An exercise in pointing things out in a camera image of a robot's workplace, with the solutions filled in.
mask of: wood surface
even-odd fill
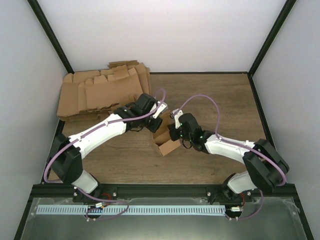
[[[265,138],[246,74],[152,74],[151,88],[153,93],[159,88],[166,90],[165,102],[170,110],[193,95],[209,95],[220,108],[220,135],[249,141]],[[191,100],[183,112],[192,113],[202,129],[214,131],[217,111],[208,99]],[[98,122],[66,122],[63,133],[77,134]],[[84,159],[83,168],[101,183],[132,184],[221,184],[230,174],[245,171],[237,161],[183,146],[159,156],[147,129],[130,131],[102,144]]]

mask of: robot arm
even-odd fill
[[[162,103],[155,113],[153,111],[161,102],[144,93],[136,102],[117,108],[108,118],[97,125],[70,137],[63,134],[53,140],[49,160],[64,146],[76,141],[53,162],[51,169],[65,184],[72,184],[88,194],[98,197],[100,183],[83,169],[82,160],[95,148],[133,128],[147,128],[155,133],[162,123],[159,117],[168,106]]]
[[[268,141],[263,139],[258,142],[238,141],[225,137],[222,137],[224,139],[222,141],[214,132],[202,130],[191,113],[183,114],[181,110],[178,113],[176,111],[171,115],[175,123],[168,126],[173,141],[178,139],[188,141],[199,152],[222,155],[246,166],[247,171],[233,174],[225,181],[223,191],[228,198],[255,188],[264,193],[271,193],[282,181],[279,171],[267,161],[261,161],[260,157],[250,149],[255,149],[270,158],[284,174],[289,171],[287,163]]]

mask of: white ventilation strip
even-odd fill
[[[123,205],[110,205],[103,209],[94,209],[88,215],[115,215],[126,209]],[[37,215],[85,215],[86,205],[38,205]],[[131,205],[123,215],[202,215],[224,216],[224,205]]]

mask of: black metal frame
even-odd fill
[[[43,13],[37,0],[28,0],[32,10],[34,11],[36,17],[38,18],[43,30],[47,34],[50,42],[52,43],[54,49],[56,50],[61,62],[63,63],[65,69],[68,73],[74,73],[72,66],[70,65],[57,37],[55,36],[52,28],[45,14]],[[289,15],[291,9],[293,8],[296,0],[287,0],[279,13],[272,29],[270,30],[264,44],[257,57],[255,58],[252,67],[249,72],[151,72],[150,74],[247,74],[248,80],[252,89],[253,97],[257,106],[257,110],[260,116],[262,127],[266,136],[266,139],[274,146],[274,142],[271,136],[271,132],[268,127],[268,123],[259,100],[257,90],[253,81],[253,76],[257,71],[259,65],[263,61],[269,47],[276,38],[281,26],[285,22],[287,16]],[[64,127],[64,122],[59,121],[55,136],[62,133]],[[103,184],[106,188],[116,189],[117,198],[139,198],[139,197],[193,197],[193,198],[207,198],[207,192],[209,190],[214,190],[220,185],[205,185],[205,184]],[[15,240],[21,239],[23,230],[26,224],[26,220],[31,208],[31,204],[34,198],[73,198],[74,188],[72,185],[66,184],[36,184],[33,186],[29,199],[27,201],[25,210],[23,212],[20,224],[18,226]],[[257,190],[251,192],[252,197],[259,197],[260,193]],[[303,207],[301,205],[296,187],[294,184],[286,184],[285,186],[277,187],[274,192],[266,197],[292,197],[295,205],[299,208],[299,217],[301,219],[305,234],[308,240],[313,240],[313,235],[310,230],[308,221],[306,219]]]

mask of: flattened cardboard box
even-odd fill
[[[179,140],[172,141],[169,134],[168,125],[172,120],[170,118],[170,111],[166,111],[161,115],[162,124],[159,129],[155,133],[151,133],[151,144],[156,152],[161,155],[165,156],[168,153],[172,152],[179,146],[181,143]]]
[[[63,121],[70,118],[92,119],[93,116],[100,116],[99,113],[105,115],[107,112],[110,113],[110,110],[134,102],[142,92],[151,94],[150,72],[143,63],[138,63],[136,60],[122,61],[113,66],[115,67],[112,69],[101,71],[67,74],[62,82],[58,117]],[[97,89],[95,84],[108,86],[107,92]]]

